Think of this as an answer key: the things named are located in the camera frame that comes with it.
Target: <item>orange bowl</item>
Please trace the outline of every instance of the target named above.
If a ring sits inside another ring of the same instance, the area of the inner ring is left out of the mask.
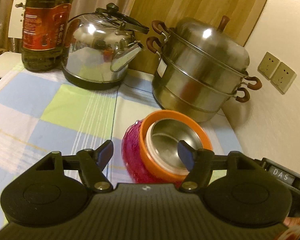
[[[194,120],[192,120],[190,117],[181,114],[176,111],[171,110],[159,110],[156,112],[153,112],[149,114],[143,121],[140,127],[140,133],[139,133],[139,145],[140,145],[140,157],[146,166],[147,170],[157,178],[163,179],[167,182],[178,182],[183,181],[186,176],[182,175],[176,175],[173,173],[170,173],[163,168],[161,168],[151,157],[151,155],[148,152],[145,139],[146,134],[149,129],[149,127],[156,121],[161,120],[163,118],[173,118],[176,120],[179,120],[186,125],[188,125],[192,130],[194,130],[197,135],[199,136],[201,143],[205,149],[212,150],[211,142],[207,136],[207,134],[202,130],[200,125],[198,125]]]

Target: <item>oil bottle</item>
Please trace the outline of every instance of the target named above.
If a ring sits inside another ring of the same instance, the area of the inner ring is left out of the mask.
[[[73,0],[26,0],[22,61],[40,72],[59,67]]]

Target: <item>wooden board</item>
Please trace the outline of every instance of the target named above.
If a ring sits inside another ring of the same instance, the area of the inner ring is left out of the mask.
[[[153,20],[162,20],[174,27],[184,17],[192,17],[217,27],[223,15],[230,18],[225,33],[244,46],[252,32],[266,0],[135,0],[130,16],[151,27]],[[158,36],[152,28],[148,35],[136,33],[137,40],[146,45],[146,38]],[[148,49],[139,53],[129,64],[135,70],[153,74],[158,55]]]

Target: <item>electrical outlet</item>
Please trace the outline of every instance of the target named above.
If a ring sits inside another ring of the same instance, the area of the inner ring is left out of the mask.
[[[272,77],[275,70],[279,66],[280,60],[278,60],[271,53],[267,52],[263,59],[261,60],[258,70],[263,73],[268,79]]]
[[[271,82],[282,92],[287,92],[297,74],[285,63],[281,62],[271,78]]]

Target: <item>stainless steel kettle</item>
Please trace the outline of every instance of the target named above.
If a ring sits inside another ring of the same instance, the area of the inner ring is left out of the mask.
[[[109,3],[69,21],[62,59],[69,82],[92,90],[121,83],[128,63],[144,49],[134,31],[147,34],[149,28],[118,10]]]

